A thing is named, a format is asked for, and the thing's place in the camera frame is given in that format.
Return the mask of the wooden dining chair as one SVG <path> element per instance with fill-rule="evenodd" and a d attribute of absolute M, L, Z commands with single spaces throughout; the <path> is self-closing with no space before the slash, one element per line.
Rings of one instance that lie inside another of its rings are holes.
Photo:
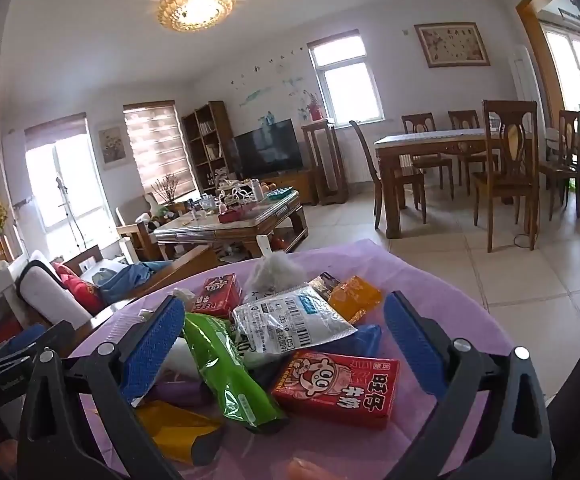
<path fill-rule="evenodd" d="M 525 234 L 529 248 L 536 244 L 538 233 L 538 148 L 537 102 L 483 102 L 485 119 L 485 170 L 473 175 L 473 222 L 479 222 L 480 200 L 488 205 L 488 238 L 486 250 L 494 243 L 494 200 L 512 200 L 517 210 L 524 211 Z"/>
<path fill-rule="evenodd" d="M 386 213 L 386 236 L 399 237 L 401 234 L 400 211 L 405 208 L 405 199 L 402 193 L 406 185 L 412 187 L 414 205 L 421 211 L 422 222 L 427 222 L 427 197 L 424 188 L 424 173 L 418 168 L 405 165 L 401 162 L 400 154 L 383 152 L 376 153 L 374 162 L 370 148 L 360 125 L 350 120 L 350 125 L 360 139 L 360 144 L 366 157 L 372 182 L 375 185 L 375 229 L 378 229 L 381 214 Z"/>

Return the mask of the round ceiling lamp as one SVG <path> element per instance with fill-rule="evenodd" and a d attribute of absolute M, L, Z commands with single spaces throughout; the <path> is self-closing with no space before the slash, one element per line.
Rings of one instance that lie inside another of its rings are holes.
<path fill-rule="evenodd" d="M 224 21 L 236 0 L 160 0 L 156 19 L 174 32 L 198 32 Z"/>

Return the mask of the left wooden dining chair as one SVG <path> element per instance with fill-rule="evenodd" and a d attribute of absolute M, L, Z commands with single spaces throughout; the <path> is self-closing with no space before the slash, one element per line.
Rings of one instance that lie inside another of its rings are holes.
<path fill-rule="evenodd" d="M 405 199 L 402 193 L 406 185 L 412 187 L 414 205 L 421 211 L 422 222 L 427 222 L 427 197 L 424 188 L 424 173 L 418 168 L 405 165 L 401 162 L 400 154 L 383 152 L 376 153 L 374 162 L 370 148 L 360 125 L 350 120 L 350 125 L 360 139 L 360 144 L 366 157 L 372 182 L 375 185 L 375 229 L 378 229 L 381 214 L 386 213 L 386 236 L 399 237 L 401 234 L 400 211 L 405 208 Z"/>

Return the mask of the white silver plastic bag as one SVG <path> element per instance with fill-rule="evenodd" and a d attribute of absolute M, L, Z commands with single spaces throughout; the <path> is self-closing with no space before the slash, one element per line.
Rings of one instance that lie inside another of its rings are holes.
<path fill-rule="evenodd" d="M 232 311 L 235 345 L 244 356 L 284 356 L 351 336 L 356 327 L 307 284 Z"/>

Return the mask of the yellow foil wrapper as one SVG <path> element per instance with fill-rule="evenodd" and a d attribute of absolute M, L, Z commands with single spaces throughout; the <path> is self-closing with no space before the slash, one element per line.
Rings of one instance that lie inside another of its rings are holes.
<path fill-rule="evenodd" d="M 221 422 L 163 401 L 139 405 L 135 416 L 162 455 L 174 462 L 208 466 L 222 445 Z"/>

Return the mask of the blue plastic bag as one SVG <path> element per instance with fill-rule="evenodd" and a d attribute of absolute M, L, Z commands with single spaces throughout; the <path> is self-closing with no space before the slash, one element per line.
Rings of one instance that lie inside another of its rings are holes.
<path fill-rule="evenodd" d="M 376 324 L 363 324 L 357 327 L 354 334 L 321 344 L 314 350 L 324 353 L 340 354 L 341 356 L 362 356 L 376 358 L 379 355 L 382 329 Z"/>

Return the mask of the small red milk carton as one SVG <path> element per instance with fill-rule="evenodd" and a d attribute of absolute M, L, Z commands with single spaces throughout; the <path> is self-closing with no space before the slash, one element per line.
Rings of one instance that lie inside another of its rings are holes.
<path fill-rule="evenodd" d="M 209 278 L 194 300 L 191 311 L 216 318 L 230 318 L 232 310 L 241 304 L 241 295 L 242 289 L 236 274 Z"/>

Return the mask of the wooden coffee table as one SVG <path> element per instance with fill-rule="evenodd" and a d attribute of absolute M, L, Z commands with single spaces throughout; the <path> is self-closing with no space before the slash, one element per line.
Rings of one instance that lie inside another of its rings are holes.
<path fill-rule="evenodd" d="M 299 193 L 292 190 L 282 200 L 263 200 L 242 219 L 222 223 L 217 216 L 194 220 L 185 214 L 153 232 L 162 252 L 168 245 L 241 244 L 252 258 L 262 255 L 258 236 L 278 238 L 280 250 L 292 252 L 308 237 L 308 226 Z"/>

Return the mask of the front wooden dining chair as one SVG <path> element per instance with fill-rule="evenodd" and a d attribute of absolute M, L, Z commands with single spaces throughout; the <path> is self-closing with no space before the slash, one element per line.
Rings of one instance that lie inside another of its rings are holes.
<path fill-rule="evenodd" d="M 494 243 L 494 200 L 512 200 L 517 210 L 524 211 L 525 234 L 529 248 L 536 244 L 538 233 L 538 148 L 537 102 L 483 102 L 485 119 L 485 170 L 473 175 L 473 222 L 479 222 L 480 200 L 488 205 L 488 238 L 486 250 Z"/>

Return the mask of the black television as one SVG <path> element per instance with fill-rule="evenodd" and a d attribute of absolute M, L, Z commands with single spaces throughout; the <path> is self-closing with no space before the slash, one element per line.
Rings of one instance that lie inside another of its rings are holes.
<path fill-rule="evenodd" d="M 244 178 L 301 170 L 303 158 L 290 119 L 235 137 L 238 169 Z"/>

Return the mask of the orange snack packet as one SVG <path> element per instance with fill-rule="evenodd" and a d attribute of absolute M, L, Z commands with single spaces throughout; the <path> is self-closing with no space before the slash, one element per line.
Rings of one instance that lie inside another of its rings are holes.
<path fill-rule="evenodd" d="M 378 307 L 382 293 L 360 276 L 354 275 L 337 285 L 330 294 L 328 304 L 350 324 L 360 320 Z"/>

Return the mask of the red cushion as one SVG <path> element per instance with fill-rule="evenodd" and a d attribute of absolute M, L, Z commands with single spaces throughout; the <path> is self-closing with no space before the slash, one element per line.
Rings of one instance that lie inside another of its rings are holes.
<path fill-rule="evenodd" d="M 52 266 L 63 286 L 89 314 L 98 314 L 104 308 L 104 302 L 95 285 L 82 280 L 63 263 L 54 262 Z"/>

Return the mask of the framed floral painting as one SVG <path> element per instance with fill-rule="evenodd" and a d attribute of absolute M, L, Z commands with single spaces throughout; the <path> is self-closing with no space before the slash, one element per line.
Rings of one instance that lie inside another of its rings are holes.
<path fill-rule="evenodd" d="M 418 24 L 415 30 L 429 68 L 491 65 L 476 23 Z"/>

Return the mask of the green snack wrapper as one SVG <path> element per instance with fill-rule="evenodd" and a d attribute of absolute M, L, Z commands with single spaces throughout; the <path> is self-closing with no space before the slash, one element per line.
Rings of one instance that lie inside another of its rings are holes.
<path fill-rule="evenodd" d="M 216 397 L 223 416 L 255 434 L 274 434 L 288 422 L 272 397 L 250 376 L 226 323 L 189 313 L 184 338 L 201 378 Z"/>

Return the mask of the large red milk carton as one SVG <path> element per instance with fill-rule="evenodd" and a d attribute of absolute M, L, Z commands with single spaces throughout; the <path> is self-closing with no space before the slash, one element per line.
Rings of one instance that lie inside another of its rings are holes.
<path fill-rule="evenodd" d="M 300 350 L 270 394 L 294 414 L 383 429 L 392 415 L 400 368 L 394 359 Z"/>

